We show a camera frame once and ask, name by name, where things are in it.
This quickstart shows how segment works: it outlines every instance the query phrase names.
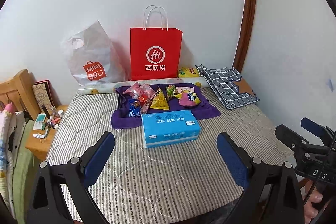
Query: striped bedding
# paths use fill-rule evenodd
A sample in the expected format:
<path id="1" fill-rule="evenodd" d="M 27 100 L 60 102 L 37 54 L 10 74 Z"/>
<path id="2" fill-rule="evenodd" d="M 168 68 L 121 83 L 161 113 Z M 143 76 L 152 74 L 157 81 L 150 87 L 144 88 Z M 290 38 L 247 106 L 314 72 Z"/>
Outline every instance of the striped bedding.
<path id="1" fill-rule="evenodd" d="M 112 224 L 173 223 L 219 208 L 235 199 L 237 186 L 216 148 L 216 138 L 226 131 L 250 156 L 280 165 L 291 151 L 274 135 L 271 121 L 252 104 L 227 110 L 211 89 L 202 89 L 222 113 L 199 121 L 195 141 L 144 149 L 141 127 L 115 130 L 110 116 L 117 108 L 117 94 L 76 94 L 58 129 L 47 156 L 51 165 L 81 156 L 105 131 L 115 135 L 115 149 L 89 191 Z M 80 217 L 65 185 L 69 211 Z"/>

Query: black cable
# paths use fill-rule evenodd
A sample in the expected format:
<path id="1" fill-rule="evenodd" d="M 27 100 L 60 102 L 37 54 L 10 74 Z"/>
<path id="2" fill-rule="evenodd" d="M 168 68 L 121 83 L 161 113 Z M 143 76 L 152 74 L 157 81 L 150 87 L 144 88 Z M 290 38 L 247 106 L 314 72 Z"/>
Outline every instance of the black cable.
<path id="1" fill-rule="evenodd" d="M 330 154 L 332 148 L 334 147 L 334 143 L 335 143 L 335 141 L 336 141 L 336 133 L 333 132 L 333 134 L 334 134 L 334 137 L 333 137 L 333 140 L 331 141 L 331 144 L 330 144 L 330 146 L 329 146 L 328 153 L 326 154 L 325 159 L 324 159 L 324 161 L 323 161 L 323 163 L 322 163 L 322 168 L 321 168 L 321 170 L 320 170 L 320 172 L 319 172 L 319 175 L 317 176 L 316 180 L 315 180 L 315 181 L 313 182 L 313 184 L 311 185 L 311 187 L 310 187 L 310 189 L 309 189 L 309 191 L 308 191 L 306 197 L 304 198 L 304 200 L 303 200 L 303 206 L 307 203 L 308 199 L 310 198 L 311 194 L 313 193 L 313 191 L 314 191 L 314 189 L 315 189 L 315 186 L 316 186 L 318 180 L 320 180 L 321 175 L 322 175 L 322 172 L 323 172 L 323 169 L 324 169 L 324 167 L 325 167 L 325 165 L 326 165 L 326 163 L 327 163 L 327 160 L 328 160 L 328 158 L 329 158 L 329 154 Z"/>

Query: white plastic bag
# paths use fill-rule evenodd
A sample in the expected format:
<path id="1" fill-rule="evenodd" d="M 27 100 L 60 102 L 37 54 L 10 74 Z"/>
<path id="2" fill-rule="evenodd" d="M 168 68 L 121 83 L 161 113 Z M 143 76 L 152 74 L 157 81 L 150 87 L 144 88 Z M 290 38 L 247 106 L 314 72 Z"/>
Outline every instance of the white plastic bag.
<path id="1" fill-rule="evenodd" d="M 61 48 L 81 86 L 126 80 L 118 54 L 99 21 L 61 42 Z"/>

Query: green blanket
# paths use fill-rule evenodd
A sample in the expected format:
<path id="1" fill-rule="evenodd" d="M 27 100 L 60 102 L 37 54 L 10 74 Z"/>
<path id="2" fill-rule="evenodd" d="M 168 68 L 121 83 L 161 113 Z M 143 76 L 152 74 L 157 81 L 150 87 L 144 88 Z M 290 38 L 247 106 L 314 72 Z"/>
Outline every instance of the green blanket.
<path id="1" fill-rule="evenodd" d="M 34 121 L 27 122 L 17 155 L 16 167 L 13 174 L 13 201 L 18 224 L 25 224 L 28 203 L 32 193 L 32 186 L 40 161 L 31 151 L 25 148 L 26 140 L 34 125 Z"/>

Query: wooden door frame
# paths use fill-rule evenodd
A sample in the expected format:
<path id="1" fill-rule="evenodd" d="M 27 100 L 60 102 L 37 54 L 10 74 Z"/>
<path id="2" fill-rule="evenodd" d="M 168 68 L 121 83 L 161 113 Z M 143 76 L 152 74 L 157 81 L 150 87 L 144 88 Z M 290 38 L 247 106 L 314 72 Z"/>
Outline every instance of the wooden door frame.
<path id="1" fill-rule="evenodd" d="M 235 59 L 232 65 L 239 73 L 242 72 L 251 39 L 255 5 L 256 0 L 245 0 L 243 19 L 241 20 L 240 37 L 238 40 Z"/>

